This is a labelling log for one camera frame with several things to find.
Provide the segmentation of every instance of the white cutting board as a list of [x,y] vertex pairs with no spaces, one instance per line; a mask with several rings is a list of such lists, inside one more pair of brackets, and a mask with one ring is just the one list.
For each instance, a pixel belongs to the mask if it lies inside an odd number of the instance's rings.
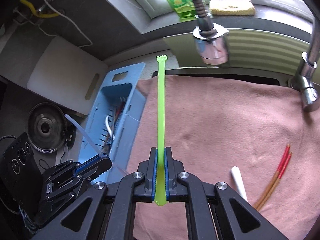
[[[108,66],[101,60],[63,38],[55,37],[36,64],[27,88],[57,104],[87,115],[107,70]],[[93,84],[96,74],[99,78]]]

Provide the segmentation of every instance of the metal screw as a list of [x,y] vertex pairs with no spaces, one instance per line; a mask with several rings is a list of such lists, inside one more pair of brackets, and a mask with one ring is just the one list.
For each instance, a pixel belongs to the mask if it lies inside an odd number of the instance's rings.
[[93,186],[96,189],[103,189],[104,188],[104,183],[102,181],[96,182],[95,184],[93,184]]
[[140,179],[142,177],[142,173],[140,171],[136,171],[136,172],[132,173],[132,176],[135,179]]
[[225,182],[218,182],[217,186],[219,189],[222,189],[222,190],[228,187],[228,185]]
[[182,171],[179,173],[179,177],[182,179],[186,179],[187,177],[189,177],[189,173]]

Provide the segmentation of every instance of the pink towel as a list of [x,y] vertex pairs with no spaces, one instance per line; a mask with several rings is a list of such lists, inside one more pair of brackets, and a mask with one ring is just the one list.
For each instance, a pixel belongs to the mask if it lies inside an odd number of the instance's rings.
[[[134,172],[157,145],[157,78],[140,81],[147,94],[127,170]],[[202,181],[242,173],[253,204],[274,174],[285,146],[293,152],[287,171],[261,209],[290,240],[302,240],[320,212],[320,109],[301,110],[297,91],[280,86],[204,77],[166,77],[165,145],[186,171]],[[184,203],[137,203],[138,240],[188,239]]]

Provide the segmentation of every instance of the red-tipped chopstick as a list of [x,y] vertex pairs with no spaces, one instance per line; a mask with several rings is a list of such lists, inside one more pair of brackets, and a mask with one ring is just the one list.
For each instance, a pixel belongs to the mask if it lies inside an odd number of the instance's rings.
[[284,166],[284,163],[288,157],[288,154],[289,154],[289,150],[290,150],[290,144],[287,144],[286,148],[284,149],[284,153],[282,155],[282,159],[278,165],[278,168],[276,170],[276,172],[273,174],[273,177],[271,179],[271,181],[269,182],[269,184],[267,185],[267,187],[265,188],[265,190],[263,191],[261,197],[258,199],[258,201],[256,203],[254,203],[253,207],[255,209],[258,208],[258,206],[262,203],[262,201],[264,200],[264,198],[266,197],[266,195],[268,194],[268,192],[271,190],[273,184],[276,182],[283,166]]
[[266,201],[270,198],[271,194],[274,192],[274,190],[276,189],[276,187],[278,186],[278,184],[280,183],[280,179],[282,177],[282,175],[284,174],[287,166],[288,166],[288,163],[291,159],[291,155],[292,155],[292,152],[289,153],[289,155],[287,156],[284,164],[283,164],[283,167],[282,167],[282,170],[280,171],[278,177],[276,178],[276,181],[274,182],[273,186],[271,187],[271,189],[269,190],[269,192],[267,193],[267,195],[265,196],[265,198],[263,199],[263,201],[260,203],[260,205],[256,208],[257,211],[259,211],[263,205],[266,203]]

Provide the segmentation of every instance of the stainless steel faucet head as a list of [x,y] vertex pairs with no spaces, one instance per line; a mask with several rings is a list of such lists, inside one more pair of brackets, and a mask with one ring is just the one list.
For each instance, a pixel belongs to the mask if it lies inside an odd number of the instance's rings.
[[226,63],[229,55],[226,36],[229,31],[219,24],[213,24],[209,13],[207,17],[197,20],[199,26],[193,30],[193,37],[203,62],[210,65]]

